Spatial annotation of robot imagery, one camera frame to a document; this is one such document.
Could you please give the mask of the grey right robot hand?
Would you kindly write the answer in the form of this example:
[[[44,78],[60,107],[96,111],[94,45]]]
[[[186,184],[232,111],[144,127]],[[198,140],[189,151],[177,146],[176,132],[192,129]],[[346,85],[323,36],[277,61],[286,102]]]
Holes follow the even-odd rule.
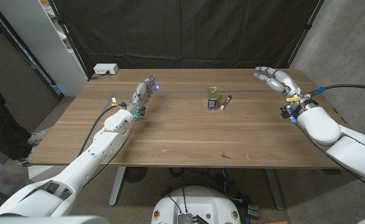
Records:
[[[264,81],[272,90],[281,92],[291,103],[294,101],[299,105],[304,96],[298,84],[289,74],[271,67],[256,67],[254,77]]]

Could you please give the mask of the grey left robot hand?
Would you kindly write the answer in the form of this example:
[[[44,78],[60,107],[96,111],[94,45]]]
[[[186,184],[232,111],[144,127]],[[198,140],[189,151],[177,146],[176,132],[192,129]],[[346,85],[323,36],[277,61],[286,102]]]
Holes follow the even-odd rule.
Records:
[[[136,90],[133,92],[130,102],[126,105],[126,110],[135,115],[139,110],[146,108],[149,99],[159,89],[154,75],[143,80],[138,84]]]

